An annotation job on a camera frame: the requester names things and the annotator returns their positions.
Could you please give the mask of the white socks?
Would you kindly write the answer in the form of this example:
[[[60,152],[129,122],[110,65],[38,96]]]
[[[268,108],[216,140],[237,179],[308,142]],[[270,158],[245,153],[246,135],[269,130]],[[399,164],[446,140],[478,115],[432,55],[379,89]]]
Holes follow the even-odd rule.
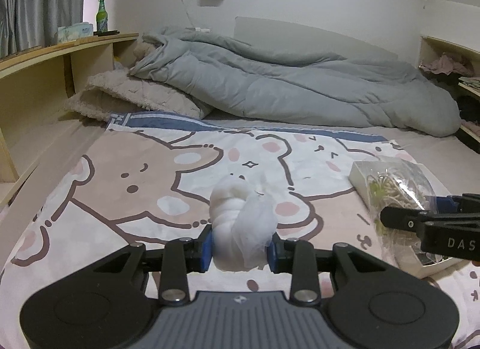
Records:
[[[247,272],[267,264],[267,247],[278,226],[271,195],[227,176],[211,192],[209,215],[218,269]]]

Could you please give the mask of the bag of rubber bands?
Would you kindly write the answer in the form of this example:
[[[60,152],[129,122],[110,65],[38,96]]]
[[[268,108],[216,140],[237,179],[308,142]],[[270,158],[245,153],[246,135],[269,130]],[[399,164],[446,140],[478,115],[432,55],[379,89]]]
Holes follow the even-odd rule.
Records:
[[[373,218],[382,256],[387,261],[403,269],[424,269],[448,260],[445,256],[422,251],[415,233],[390,229],[381,222],[381,211],[390,206],[437,210],[434,189],[418,164],[389,156],[376,161],[355,161],[348,178]]]

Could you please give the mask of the cartoon bear blanket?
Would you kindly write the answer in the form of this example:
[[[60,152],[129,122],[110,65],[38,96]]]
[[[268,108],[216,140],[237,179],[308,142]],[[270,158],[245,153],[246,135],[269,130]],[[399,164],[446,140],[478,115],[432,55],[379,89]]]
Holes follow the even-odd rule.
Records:
[[[196,236],[223,178],[273,200],[278,233],[317,247],[348,242],[393,261],[349,181],[356,161],[423,165],[438,191],[478,192],[479,156],[454,138],[397,129],[326,130],[167,113],[119,116],[63,177],[1,270],[1,346],[24,348],[19,315],[36,290],[139,241]]]

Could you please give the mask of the white shallow cardboard box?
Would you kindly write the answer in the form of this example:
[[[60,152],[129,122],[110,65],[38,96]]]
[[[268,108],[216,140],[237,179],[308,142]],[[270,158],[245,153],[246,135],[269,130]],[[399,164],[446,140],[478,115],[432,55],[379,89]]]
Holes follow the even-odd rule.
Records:
[[[445,187],[425,165],[393,157],[355,161],[349,180],[374,219],[386,259],[417,278],[461,262],[421,248],[419,214],[452,214],[459,208],[452,197],[441,195]]]

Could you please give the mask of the built-in closet shelf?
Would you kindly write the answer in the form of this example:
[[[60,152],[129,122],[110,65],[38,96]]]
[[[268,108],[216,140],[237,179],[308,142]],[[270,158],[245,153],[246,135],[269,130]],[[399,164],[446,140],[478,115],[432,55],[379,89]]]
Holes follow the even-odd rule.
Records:
[[[466,57],[473,66],[474,76],[431,74],[419,68],[421,63],[430,63],[444,52]],[[479,152],[479,51],[440,38],[424,36],[421,38],[418,69],[432,83],[448,91],[456,100],[461,118],[456,138],[471,150]]]

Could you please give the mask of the pink clothes pile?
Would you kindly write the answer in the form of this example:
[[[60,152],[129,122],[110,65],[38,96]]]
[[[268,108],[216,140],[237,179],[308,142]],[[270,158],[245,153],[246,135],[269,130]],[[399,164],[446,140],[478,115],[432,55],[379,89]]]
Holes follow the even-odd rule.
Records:
[[[474,71],[471,62],[460,54],[444,52],[438,59],[430,63],[421,63],[419,68],[431,74],[459,74],[465,77],[473,77]]]

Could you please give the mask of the grey quilted duvet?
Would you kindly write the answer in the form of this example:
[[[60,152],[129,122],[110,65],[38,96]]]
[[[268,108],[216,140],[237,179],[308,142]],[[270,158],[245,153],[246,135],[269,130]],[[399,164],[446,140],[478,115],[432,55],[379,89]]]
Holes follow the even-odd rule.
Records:
[[[274,52],[234,38],[163,27],[143,35],[154,50],[131,69],[234,116],[446,137],[461,127],[456,101],[402,61],[332,52]]]

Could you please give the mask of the beige fluffy pillow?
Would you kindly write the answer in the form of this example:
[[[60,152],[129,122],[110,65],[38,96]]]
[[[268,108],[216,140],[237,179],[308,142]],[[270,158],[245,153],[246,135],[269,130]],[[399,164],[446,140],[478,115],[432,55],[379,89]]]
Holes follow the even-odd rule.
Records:
[[[142,80],[118,69],[88,78],[83,91],[65,101],[66,110],[107,122],[113,113],[162,111],[202,120],[213,107],[176,88]]]

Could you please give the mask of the wooden bedside shelf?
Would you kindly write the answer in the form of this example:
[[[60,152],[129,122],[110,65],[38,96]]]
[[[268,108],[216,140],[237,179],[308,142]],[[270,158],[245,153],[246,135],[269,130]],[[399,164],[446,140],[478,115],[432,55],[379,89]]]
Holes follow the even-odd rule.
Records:
[[[88,77],[134,63],[136,33],[92,36],[35,47],[1,60],[1,205],[7,205],[43,153],[79,126],[64,112]]]

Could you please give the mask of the grey headboard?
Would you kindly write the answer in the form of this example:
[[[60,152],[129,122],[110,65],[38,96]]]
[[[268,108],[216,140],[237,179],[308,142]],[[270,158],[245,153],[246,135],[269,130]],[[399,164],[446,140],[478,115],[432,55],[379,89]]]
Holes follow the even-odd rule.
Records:
[[[398,56],[393,52],[356,38],[316,27],[270,19],[236,17],[233,37],[246,44],[275,52],[333,52],[346,58],[398,60]]]

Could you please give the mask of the green glass bottle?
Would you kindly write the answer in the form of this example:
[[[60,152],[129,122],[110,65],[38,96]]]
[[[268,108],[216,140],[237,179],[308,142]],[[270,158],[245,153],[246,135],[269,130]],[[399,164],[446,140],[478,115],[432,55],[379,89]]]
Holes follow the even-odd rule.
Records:
[[[108,14],[106,11],[105,0],[98,0],[98,10],[96,14],[97,32],[99,34],[108,31]]]

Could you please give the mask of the tissue pack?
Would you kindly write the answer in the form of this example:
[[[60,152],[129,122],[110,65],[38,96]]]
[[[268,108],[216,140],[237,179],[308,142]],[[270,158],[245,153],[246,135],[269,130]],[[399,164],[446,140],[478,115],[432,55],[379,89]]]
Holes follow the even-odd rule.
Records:
[[[56,42],[65,44],[76,41],[80,38],[87,38],[94,35],[94,26],[89,22],[80,22],[71,26],[58,27]]]

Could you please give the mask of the grey curtain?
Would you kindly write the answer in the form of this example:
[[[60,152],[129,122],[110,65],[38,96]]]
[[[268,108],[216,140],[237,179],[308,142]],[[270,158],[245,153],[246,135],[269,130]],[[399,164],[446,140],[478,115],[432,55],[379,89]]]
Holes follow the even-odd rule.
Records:
[[[55,43],[57,30],[82,21],[84,0],[1,0],[1,57]]]

